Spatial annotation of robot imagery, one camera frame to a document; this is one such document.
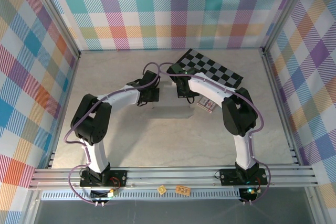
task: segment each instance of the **purple cable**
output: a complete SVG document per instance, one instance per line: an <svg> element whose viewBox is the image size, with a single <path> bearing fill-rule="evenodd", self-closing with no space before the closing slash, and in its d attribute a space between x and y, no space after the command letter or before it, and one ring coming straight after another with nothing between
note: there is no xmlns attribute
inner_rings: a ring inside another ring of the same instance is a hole
<svg viewBox="0 0 336 224"><path fill-rule="evenodd" d="M85 143L82 143L80 141L68 141L68 137L69 135L85 120L85 118L87 118L90 113L100 104L102 103L104 100L106 100L107 98L115 95L115 94L118 94L118 93L121 93L121 92L126 92L126 91L130 91L130 90L136 90L136 89L143 89L143 88L147 88L149 87L150 85L152 85L153 83L155 83L157 81L157 79L159 78L159 75L160 75L160 66L159 64L155 63L155 62L150 62L148 63L145 67L144 67L144 70L146 69L147 66L151 65L151 64L154 64L156 65L157 67L157 74L156 74L156 77L153 81L151 81L150 83L146 84L146 85L143 85L143 86L139 86L139 87L135 87L135 88L129 88L129 89L121 89L121 90L117 90L117 91L114 91L112 93L109 93L107 94L106 96L104 96L102 99L100 99L98 102L96 102L90 109L89 111L77 122L74 124L74 126L68 131L68 133L64 136L64 139L63 141L67 144L80 144L83 146L83 149L85 150L85 155L88 159L88 163L86 165L77 165L76 167L74 167L73 169L71 169L71 171L69 172L69 175L68 175L68 183L69 183L69 186L71 188L71 190L73 191L74 194L76 194L81 200L87 202L87 203L90 203L90 204L93 204L93 205L96 205L95 203L93 203L92 201L89 201L85 198L83 198L82 196L79 195L79 193L76 192L76 190L74 189L74 187L72 186L71 184L71 174L76 170L76 169L79 169L79 168L86 168L90 165L91 163L91 157L90 157L90 153L87 149L87 146Z"/></svg>
<svg viewBox="0 0 336 224"><path fill-rule="evenodd" d="M210 81L210 80L208 80L208 79L204 79L204 78L202 78L202 77L200 77L200 76L195 76L195 75L193 75L193 74L184 74L184 73L181 73L181 74L172 74L172 73L166 73L166 72L161 71L161 66L163 66L163 65L172 65L172 64L173 64L173 63L171 63L171 62L164 62L164 63L161 63L161 64L159 65L160 73L165 74L165 75L167 75L167 76L173 76L173 77L174 77L174 76L175 76L175 77L178 77L178 76L186 76L186 77L192 77L192 78L195 78L195 79L199 79L199 80L205 81L205 82L207 82L207 83L209 83L209 84L211 84L211 85L213 85L213 86L215 86L215 87L217 87L217 88L223 90L224 92L233 94L233 95L235 95L235 96L237 96L237 97L243 99L248 105L250 105L250 106L254 109L254 111L257 112L257 114L258 114L258 116L259 116L259 118L260 118L260 127L257 128L256 130L250 131L250 132L248 133L248 146L249 146L249 151L250 151L251 158L252 158L256 163L259 163L259 164L261 164L261 165L264 165L264 166L266 167L266 169L267 169L267 171L268 171L268 175L269 175L269 179L268 179L268 183L267 183L267 186L266 186L265 191L263 192L263 194L262 194L259 198L255 199L255 200L253 201L253 202L257 202L258 200L260 200L260 199L265 195L265 193L267 192L267 190L268 190L268 188L269 188L269 186L270 186L270 184L271 184L271 172L270 172L269 167L268 167L266 164L264 164L264 163L260 162L259 160L257 160L257 159L254 157L253 150L252 150L252 134L261 131L261 130L264 128L264 125L265 125L265 124L264 124L264 118L262 117L261 112L260 112L260 111L257 109L257 107L256 107L250 100L248 100L246 97L244 97L244 96L242 96L241 94L238 94L238 93L236 93L236 92L233 92L233 91L230 91L230 90L228 90L228 89L225 89L225 88L223 88L222 86L216 84L216 83L213 82L213 81Z"/></svg>

